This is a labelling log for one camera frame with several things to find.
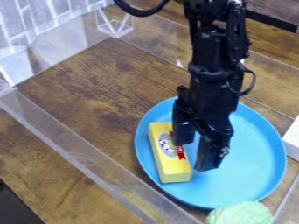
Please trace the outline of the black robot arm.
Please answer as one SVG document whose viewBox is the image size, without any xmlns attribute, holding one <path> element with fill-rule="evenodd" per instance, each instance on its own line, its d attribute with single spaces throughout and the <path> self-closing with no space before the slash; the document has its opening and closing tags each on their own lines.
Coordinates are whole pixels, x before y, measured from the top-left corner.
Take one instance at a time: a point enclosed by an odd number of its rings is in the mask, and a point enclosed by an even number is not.
<svg viewBox="0 0 299 224">
<path fill-rule="evenodd" d="M 205 172 L 220 167 L 229 154 L 233 128 L 229 114 L 239 97 L 251 92 L 243 88 L 248 69 L 245 29 L 247 0 L 181 0 L 189 23 L 192 56 L 188 64 L 191 84 L 179 86 L 172 106 L 173 143 L 185 145 L 199 137 L 193 168 Z"/>
</svg>

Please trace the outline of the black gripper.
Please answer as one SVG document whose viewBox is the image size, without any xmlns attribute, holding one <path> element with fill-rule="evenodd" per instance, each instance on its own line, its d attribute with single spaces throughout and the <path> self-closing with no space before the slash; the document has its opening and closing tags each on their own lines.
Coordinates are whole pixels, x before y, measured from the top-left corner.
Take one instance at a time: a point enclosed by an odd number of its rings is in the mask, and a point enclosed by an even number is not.
<svg viewBox="0 0 299 224">
<path fill-rule="evenodd" d="M 172 134 L 176 145 L 189 144 L 195 132 L 200 142 L 193 169 L 205 172 L 220 167 L 229 154 L 233 128 L 229 114 L 236 111 L 243 95 L 244 72 L 235 67 L 211 71 L 189 63 L 189 86 L 179 86 L 172 106 Z"/>
</svg>

